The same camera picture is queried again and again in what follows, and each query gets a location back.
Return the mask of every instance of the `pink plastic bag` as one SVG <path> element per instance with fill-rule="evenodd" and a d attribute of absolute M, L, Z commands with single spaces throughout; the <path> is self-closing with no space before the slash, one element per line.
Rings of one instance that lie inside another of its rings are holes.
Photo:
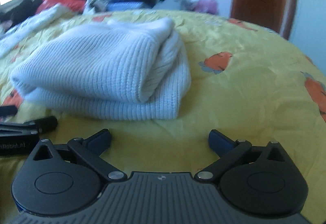
<path fill-rule="evenodd" d="M 193 9 L 199 13 L 218 14 L 218 4 L 216 0 L 199 0 Z"/>

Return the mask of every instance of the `white knit sweater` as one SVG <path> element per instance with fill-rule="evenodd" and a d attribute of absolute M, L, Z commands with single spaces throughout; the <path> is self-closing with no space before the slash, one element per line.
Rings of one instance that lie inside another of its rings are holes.
<path fill-rule="evenodd" d="M 185 47 L 169 18 L 77 26 L 15 68 L 28 101 L 112 120 L 176 118 L 190 86 Z"/>

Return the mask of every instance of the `bed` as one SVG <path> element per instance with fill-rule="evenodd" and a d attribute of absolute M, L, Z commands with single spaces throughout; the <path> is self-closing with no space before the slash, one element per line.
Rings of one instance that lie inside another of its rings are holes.
<path fill-rule="evenodd" d="M 9 81 L 15 66 L 74 26 L 162 17 L 174 20 L 191 70 L 192 84 L 175 120 L 109 121 L 72 116 L 22 100 Z M 55 115 L 59 127 L 47 135 L 55 144 L 73 137 L 87 138 L 108 128 L 113 142 L 101 157 L 127 174 L 196 173 L 218 159 L 208 147 L 212 129 L 258 146 L 279 141 L 308 182 L 309 195 L 302 213 L 314 224 L 326 219 L 325 84 L 326 77 L 313 62 L 273 31 L 234 19 L 181 11 L 67 13 L 31 33 L 0 59 L 0 103 L 19 106 L 17 115 L 8 121 Z M 0 223 L 18 214 L 10 185 L 25 158 L 0 158 Z"/>

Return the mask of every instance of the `black tool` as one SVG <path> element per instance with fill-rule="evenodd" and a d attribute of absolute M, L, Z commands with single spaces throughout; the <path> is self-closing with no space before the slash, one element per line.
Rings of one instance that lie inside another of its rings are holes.
<path fill-rule="evenodd" d="M 0 106 L 0 117 L 14 116 L 18 112 L 15 105 Z"/>
<path fill-rule="evenodd" d="M 278 142 L 253 147 L 212 130 L 209 146 L 220 159 L 194 177 L 127 178 L 99 157 L 110 141 L 105 129 L 65 145 L 41 140 L 12 184 L 21 214 L 11 223 L 309 223 L 300 215 L 307 183 Z"/>
<path fill-rule="evenodd" d="M 40 140 L 40 134 L 55 130 L 57 125 L 54 116 L 23 124 L 0 122 L 0 156 L 29 154 Z"/>

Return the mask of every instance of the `red garment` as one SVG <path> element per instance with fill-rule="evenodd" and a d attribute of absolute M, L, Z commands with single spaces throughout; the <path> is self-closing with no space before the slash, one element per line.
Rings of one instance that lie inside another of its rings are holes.
<path fill-rule="evenodd" d="M 38 14 L 43 10 L 47 10 L 57 3 L 68 7 L 73 12 L 83 12 L 86 0 L 43 0 L 43 3 L 37 8 L 35 14 Z"/>

